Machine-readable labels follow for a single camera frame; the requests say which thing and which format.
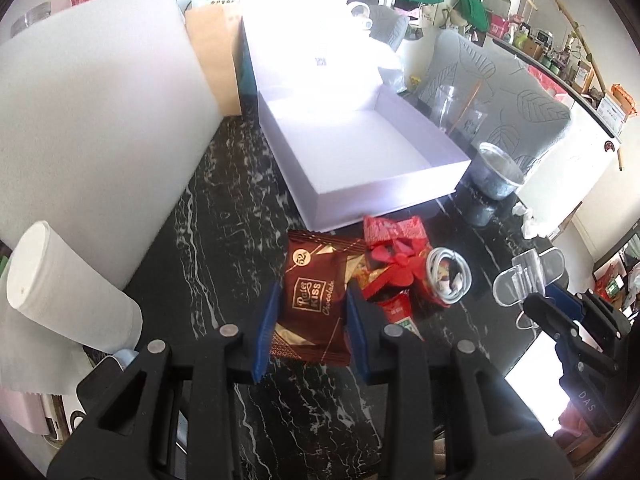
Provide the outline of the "white baby bottle device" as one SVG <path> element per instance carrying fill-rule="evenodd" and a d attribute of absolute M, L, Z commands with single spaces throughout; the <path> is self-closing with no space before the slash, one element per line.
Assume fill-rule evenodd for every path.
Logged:
<path fill-rule="evenodd" d="M 353 1 L 347 5 L 350 15 L 354 19 L 358 29 L 370 32 L 373 22 L 370 17 L 370 6 L 361 1 Z"/>

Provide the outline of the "red cartoon snack bag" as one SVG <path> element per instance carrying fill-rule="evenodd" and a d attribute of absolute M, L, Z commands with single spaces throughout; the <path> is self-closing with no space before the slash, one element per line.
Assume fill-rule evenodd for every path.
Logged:
<path fill-rule="evenodd" d="M 378 260 L 373 252 L 367 252 L 361 258 L 352 271 L 352 279 L 356 281 L 364 299 L 371 299 L 385 287 L 390 280 L 386 273 L 392 270 L 394 264 L 393 257 Z"/>
<path fill-rule="evenodd" d="M 416 256 L 418 265 L 413 269 L 413 283 L 410 286 L 410 290 L 414 296 L 424 299 L 431 304 L 437 304 L 439 307 L 448 308 L 449 304 L 446 304 L 439 294 L 436 292 L 435 286 L 431 283 L 427 273 L 427 257 L 433 250 L 430 245 L 423 248 Z"/>

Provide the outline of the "brown paper envelope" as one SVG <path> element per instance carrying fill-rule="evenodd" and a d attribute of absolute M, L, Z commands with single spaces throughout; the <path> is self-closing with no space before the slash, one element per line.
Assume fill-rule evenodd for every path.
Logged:
<path fill-rule="evenodd" d="M 186 11 L 186 31 L 221 114 L 242 114 L 238 70 L 241 17 L 232 4 L 209 3 Z"/>

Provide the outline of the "metal bowl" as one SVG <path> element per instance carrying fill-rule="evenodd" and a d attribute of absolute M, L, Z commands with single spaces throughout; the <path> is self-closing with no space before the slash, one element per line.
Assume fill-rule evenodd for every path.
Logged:
<path fill-rule="evenodd" d="M 482 142 L 469 166 L 473 184 L 492 200 L 504 200 L 525 182 L 521 168 L 495 144 Z"/>

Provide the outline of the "grey chair far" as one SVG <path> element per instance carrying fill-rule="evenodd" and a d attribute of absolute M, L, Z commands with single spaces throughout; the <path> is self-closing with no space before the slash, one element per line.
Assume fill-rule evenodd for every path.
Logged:
<path fill-rule="evenodd" d="M 389 6 L 370 6 L 370 20 L 370 36 L 397 51 L 409 26 L 408 15 Z"/>

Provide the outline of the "red ketchup sachet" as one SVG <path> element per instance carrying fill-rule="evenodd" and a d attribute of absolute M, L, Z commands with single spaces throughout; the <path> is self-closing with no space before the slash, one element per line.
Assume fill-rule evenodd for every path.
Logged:
<path fill-rule="evenodd" d="M 379 301 L 378 305 L 384 311 L 388 322 L 399 325 L 423 339 L 416 322 L 414 322 L 411 298 L 406 290 L 398 292 L 390 299 Z"/>

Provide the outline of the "clear glass measuring jug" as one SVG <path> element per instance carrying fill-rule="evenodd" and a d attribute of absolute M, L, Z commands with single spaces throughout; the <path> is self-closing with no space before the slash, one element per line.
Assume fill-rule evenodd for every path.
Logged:
<path fill-rule="evenodd" d="M 467 138 L 476 136 L 487 117 L 486 106 L 478 100 L 480 88 L 480 81 L 471 89 L 443 84 L 434 94 L 428 118 L 447 136 L 454 132 Z"/>

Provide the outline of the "red plastic propeller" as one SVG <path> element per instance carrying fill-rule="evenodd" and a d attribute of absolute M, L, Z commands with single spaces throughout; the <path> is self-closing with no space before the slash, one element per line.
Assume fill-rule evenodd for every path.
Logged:
<path fill-rule="evenodd" d="M 393 242 L 387 246 L 376 246 L 371 250 L 374 253 L 374 258 L 382 260 L 385 257 L 393 257 L 395 264 L 392 266 L 392 270 L 386 273 L 386 276 L 390 278 L 386 285 L 395 287 L 409 287 L 413 283 L 413 269 L 418 265 L 416 256 L 425 248 L 427 243 L 423 247 L 411 246 L 409 244 L 401 242 Z"/>

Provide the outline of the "lilac gift box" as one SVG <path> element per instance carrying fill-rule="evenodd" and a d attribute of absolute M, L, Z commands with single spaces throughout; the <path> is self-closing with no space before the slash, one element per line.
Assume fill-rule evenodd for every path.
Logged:
<path fill-rule="evenodd" d="M 260 126 L 307 229 L 451 193 L 470 160 L 382 81 L 347 0 L 241 0 Z"/>

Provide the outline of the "red text snack packet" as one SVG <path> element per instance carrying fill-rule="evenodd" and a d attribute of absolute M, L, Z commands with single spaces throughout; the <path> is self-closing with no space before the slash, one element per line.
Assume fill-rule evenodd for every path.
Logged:
<path fill-rule="evenodd" d="M 418 216 L 400 221 L 365 216 L 363 218 L 363 235 L 369 247 L 387 246 L 393 242 L 423 247 L 428 243 L 423 222 Z"/>

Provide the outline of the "clear acrylic stand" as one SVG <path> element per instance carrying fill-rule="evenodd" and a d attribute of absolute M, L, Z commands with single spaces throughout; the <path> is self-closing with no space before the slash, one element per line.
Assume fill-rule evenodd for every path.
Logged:
<path fill-rule="evenodd" d="M 529 295 L 546 293 L 565 271 L 565 258 L 559 248 L 551 247 L 541 254 L 529 249 L 512 258 L 512 266 L 502 271 L 492 284 L 492 294 L 501 307 L 521 304 Z"/>

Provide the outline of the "brown chocolate packet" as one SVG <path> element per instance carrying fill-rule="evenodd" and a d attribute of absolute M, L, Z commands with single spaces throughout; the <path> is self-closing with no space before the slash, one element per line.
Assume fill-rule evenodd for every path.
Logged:
<path fill-rule="evenodd" d="M 288 232 L 280 313 L 271 354 L 282 359 L 346 366 L 348 282 L 364 265 L 360 238 L 295 230 Z"/>

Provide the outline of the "grey leaf chair near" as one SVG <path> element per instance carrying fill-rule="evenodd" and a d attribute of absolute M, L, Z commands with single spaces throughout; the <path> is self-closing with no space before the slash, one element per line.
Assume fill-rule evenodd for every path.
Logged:
<path fill-rule="evenodd" d="M 434 112 L 437 96 L 447 87 L 454 89 L 454 104 L 471 100 L 471 110 L 486 114 L 478 126 L 458 123 L 462 142 L 495 144 L 523 172 L 562 139 L 570 123 L 570 108 L 552 98 L 519 58 L 500 48 L 482 48 L 452 30 L 435 39 L 431 63 L 416 92 L 419 110 Z"/>

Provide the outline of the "crumpled white tissue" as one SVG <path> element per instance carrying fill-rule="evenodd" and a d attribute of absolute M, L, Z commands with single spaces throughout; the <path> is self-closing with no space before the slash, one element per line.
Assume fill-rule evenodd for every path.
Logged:
<path fill-rule="evenodd" d="M 555 226 L 535 217 L 522 202 L 517 202 L 513 206 L 512 214 L 522 219 L 521 233 L 526 240 L 549 237 L 555 231 Z"/>

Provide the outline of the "white paper roll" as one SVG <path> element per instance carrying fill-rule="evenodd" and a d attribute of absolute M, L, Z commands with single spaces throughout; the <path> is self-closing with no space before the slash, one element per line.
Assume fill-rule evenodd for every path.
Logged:
<path fill-rule="evenodd" d="M 107 353 L 134 348 L 142 332 L 138 304 L 45 221 L 30 226 L 12 252 L 6 299 L 32 322 Z"/>

